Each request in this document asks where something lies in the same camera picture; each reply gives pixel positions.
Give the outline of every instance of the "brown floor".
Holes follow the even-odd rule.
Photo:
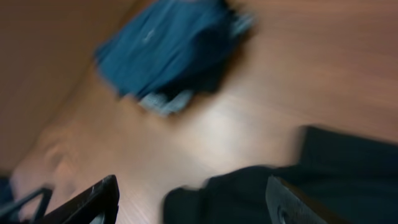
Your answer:
[[[157,223],[180,185],[297,159],[297,127],[320,123],[398,141],[398,2],[248,0],[257,33],[221,91],[178,116],[142,111],[94,73],[20,163],[17,195],[55,183],[51,209],[108,174],[118,223]]]

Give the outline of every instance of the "dark fabric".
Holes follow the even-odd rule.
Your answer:
[[[305,129],[296,166],[253,166],[211,178],[200,190],[175,189],[164,200],[164,223],[271,223],[267,179],[279,176],[353,223],[395,222],[398,147],[315,127]]]
[[[98,68],[121,96],[206,90],[237,44],[234,19],[223,0],[157,1],[97,49]]]

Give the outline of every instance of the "blue cloth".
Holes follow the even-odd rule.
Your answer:
[[[222,0],[157,1],[97,49],[99,71],[141,99],[225,60],[237,44],[233,19]]]

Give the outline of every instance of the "black garment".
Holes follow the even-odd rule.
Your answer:
[[[306,128],[296,166],[247,167],[211,178],[199,190],[171,191],[164,223],[271,223],[267,179],[279,176],[352,223],[398,218],[398,147],[369,139]]]

